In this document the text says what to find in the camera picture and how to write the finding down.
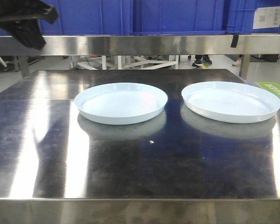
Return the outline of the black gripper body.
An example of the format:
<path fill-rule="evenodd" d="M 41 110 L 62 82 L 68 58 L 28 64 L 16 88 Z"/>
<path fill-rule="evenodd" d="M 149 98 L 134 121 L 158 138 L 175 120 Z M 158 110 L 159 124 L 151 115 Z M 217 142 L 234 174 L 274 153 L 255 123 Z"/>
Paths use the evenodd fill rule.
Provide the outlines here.
<path fill-rule="evenodd" d="M 58 17 L 56 8 L 41 0 L 0 0 L 0 29 L 27 48 L 46 44 L 38 20 L 53 24 Z"/>

